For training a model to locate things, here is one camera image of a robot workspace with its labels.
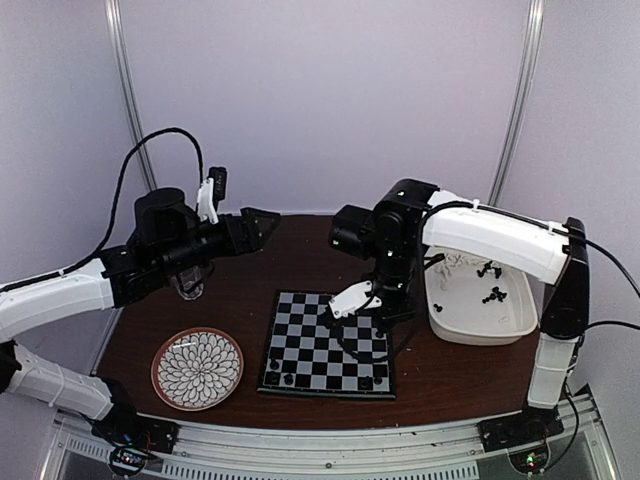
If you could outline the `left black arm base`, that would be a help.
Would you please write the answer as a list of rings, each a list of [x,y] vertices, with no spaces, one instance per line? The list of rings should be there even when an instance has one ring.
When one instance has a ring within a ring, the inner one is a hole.
[[[166,454],[173,452],[179,433],[175,422],[142,416],[122,406],[114,406],[101,420],[87,421],[92,433],[109,443]]]

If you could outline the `black and grey chessboard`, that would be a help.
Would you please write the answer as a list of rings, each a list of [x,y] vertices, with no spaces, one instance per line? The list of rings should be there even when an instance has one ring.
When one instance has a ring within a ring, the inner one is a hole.
[[[257,381],[262,394],[333,397],[353,400],[395,400],[396,382],[393,340],[388,334],[375,337],[369,315],[351,318],[334,333],[318,317],[324,312],[329,293],[278,290],[267,328],[265,349]],[[270,358],[279,367],[269,367]],[[267,373],[280,373],[278,385],[265,383]],[[284,375],[294,383],[286,385]],[[380,376],[383,384],[372,391],[359,391],[360,377]]]

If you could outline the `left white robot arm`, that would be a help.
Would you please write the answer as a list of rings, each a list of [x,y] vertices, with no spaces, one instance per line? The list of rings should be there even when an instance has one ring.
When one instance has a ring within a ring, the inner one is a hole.
[[[135,201],[135,227],[125,244],[101,247],[75,266],[2,286],[1,390],[103,423],[123,444],[137,442],[144,424],[119,382],[42,359],[16,338],[78,314],[126,307],[168,286],[185,300],[198,299],[207,280],[202,269],[217,258],[262,250],[281,219],[251,207],[237,215],[218,214],[220,199],[209,183],[201,186],[196,209],[178,188],[154,190]]]

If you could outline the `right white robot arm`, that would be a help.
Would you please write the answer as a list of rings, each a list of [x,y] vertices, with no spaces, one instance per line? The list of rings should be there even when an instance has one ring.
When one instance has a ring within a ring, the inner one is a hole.
[[[383,328],[411,318],[420,287],[433,332],[467,345],[516,341],[524,322],[539,334],[526,409],[513,419],[519,440],[551,424],[588,326],[590,269],[583,223],[544,222],[461,198],[414,179],[396,182],[372,209],[343,207],[332,248],[373,270],[334,296],[330,325],[371,313]]]

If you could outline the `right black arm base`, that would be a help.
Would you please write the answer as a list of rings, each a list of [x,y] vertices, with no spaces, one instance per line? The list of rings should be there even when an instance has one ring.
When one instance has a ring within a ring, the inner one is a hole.
[[[541,442],[564,432],[557,409],[529,409],[519,413],[483,420],[478,424],[485,452],[511,449]]]

